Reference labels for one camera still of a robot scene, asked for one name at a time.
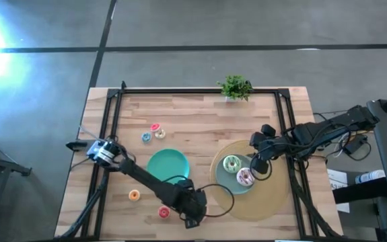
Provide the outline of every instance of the wooden table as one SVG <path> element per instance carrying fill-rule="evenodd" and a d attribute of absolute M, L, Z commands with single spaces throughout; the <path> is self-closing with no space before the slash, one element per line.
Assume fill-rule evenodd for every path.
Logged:
<path fill-rule="evenodd" d="M 108 88 L 90 89 L 81 125 L 98 134 Z M 305 87 L 290 87 L 293 111 L 297 123 L 313 122 L 313 114 Z M 112 104 L 107 134 L 110 133 Z M 285 120 L 289 126 L 287 110 Z M 150 124 L 160 123 L 166 131 L 164 140 L 153 139 L 144 145 L 141 134 Z M 227 104 L 217 94 L 124 94 L 118 119 L 119 143 L 137 157 L 137 164 L 145 167 L 158 150 L 173 148 L 182 151 L 190 163 L 189 178 L 195 187 L 209 183 L 209 166 L 218 150 L 235 140 L 248 140 L 263 124 L 270 124 L 279 132 L 279 119 L 273 95 L 253 94 L 249 102 Z M 80 132 L 79 138 L 91 139 Z M 76 153 L 72 164 L 85 158 Z M 77 166 L 67 181 L 65 197 L 56 235 L 63 234 L 78 217 L 87 200 L 92 163 Z M 307 170 L 315 206 L 329 225 L 342 234 L 335 201 L 330 189 L 324 161 L 311 159 Z M 131 202 L 128 193 L 141 192 L 138 202 Z M 209 214 L 221 208 L 207 192 Z M 271 218 L 249 222 L 225 215 L 207 218 L 197 228 L 186 230 L 177 214 L 168 220 L 157 216 L 160 201 L 153 192 L 122 173 L 112 173 L 108 184 L 101 239 L 299 239 L 292 195 L 288 195 L 280 211 Z M 303 208 L 307 234 L 311 234 L 306 209 Z"/>

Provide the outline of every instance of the potted plant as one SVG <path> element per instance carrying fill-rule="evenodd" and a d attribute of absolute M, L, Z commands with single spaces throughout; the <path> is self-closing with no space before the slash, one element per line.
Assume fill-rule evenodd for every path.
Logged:
<path fill-rule="evenodd" d="M 253 90 L 252 84 L 240 75 L 230 75 L 226 77 L 226 83 L 217 82 L 221 86 L 221 94 L 226 96 L 227 102 L 236 102 L 237 99 L 245 99 Z"/>

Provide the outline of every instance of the tan round mat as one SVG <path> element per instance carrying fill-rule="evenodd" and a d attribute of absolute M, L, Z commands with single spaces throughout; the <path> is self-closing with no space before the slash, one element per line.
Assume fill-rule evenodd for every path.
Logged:
<path fill-rule="evenodd" d="M 215 168 L 220 160 L 227 155 L 247 155 L 255 152 L 253 147 L 248 145 L 248 140 L 236 141 L 224 147 L 211 164 L 210 180 L 216 183 Z M 286 161 L 278 158 L 273 162 L 273 174 L 265 181 L 256 181 L 250 191 L 245 194 L 235 195 L 234 208 L 230 214 L 236 218 L 250 221 L 258 221 L 273 216 L 286 201 L 289 193 L 289 178 L 287 174 Z M 268 174 L 256 174 L 259 178 Z M 231 196 L 220 187 L 211 187 L 211 194 L 217 203 L 224 209 L 232 204 Z"/>

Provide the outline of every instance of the teal plate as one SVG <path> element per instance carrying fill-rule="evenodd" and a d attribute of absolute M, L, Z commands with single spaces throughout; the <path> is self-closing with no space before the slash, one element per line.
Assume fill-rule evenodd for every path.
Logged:
<path fill-rule="evenodd" d="M 243 155 L 235 155 L 236 157 L 240 158 L 241 160 L 241 168 L 243 167 L 250 167 L 250 160 L 251 158 Z M 251 186 L 243 186 L 238 183 L 236 180 L 236 173 L 229 173 L 225 170 L 223 167 L 223 160 L 226 157 L 223 157 L 217 164 L 217 167 L 215 168 L 215 180 L 218 184 L 223 185 L 231 192 L 236 195 L 236 194 L 245 194 L 248 192 L 250 189 L 252 189 L 253 185 Z"/>
<path fill-rule="evenodd" d="M 163 149 L 150 158 L 147 164 L 147 171 L 161 181 L 175 175 L 188 177 L 189 167 L 187 157 L 180 151 Z M 175 184 L 181 179 L 181 177 L 177 177 L 168 182 Z"/>

